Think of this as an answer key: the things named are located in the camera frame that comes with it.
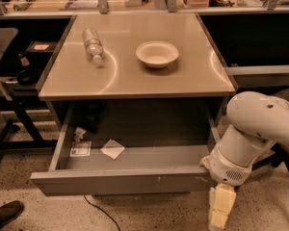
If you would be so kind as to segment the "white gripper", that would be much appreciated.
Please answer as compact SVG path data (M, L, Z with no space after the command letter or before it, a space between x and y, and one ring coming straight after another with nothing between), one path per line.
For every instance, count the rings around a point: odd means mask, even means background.
M200 164L208 169L211 178L219 183L209 192L208 228L224 230L237 196L233 187L241 186L246 181L251 167L233 163L227 153L223 152L220 142L208 156L200 160Z

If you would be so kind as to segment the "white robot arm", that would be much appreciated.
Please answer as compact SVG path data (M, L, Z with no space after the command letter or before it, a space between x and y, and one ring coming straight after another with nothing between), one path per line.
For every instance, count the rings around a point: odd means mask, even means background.
M263 162L270 149L289 171L289 102L255 91L233 96L227 106L229 120L223 137L200 160L217 186L209 193L208 228L222 231L233 208L235 188Z

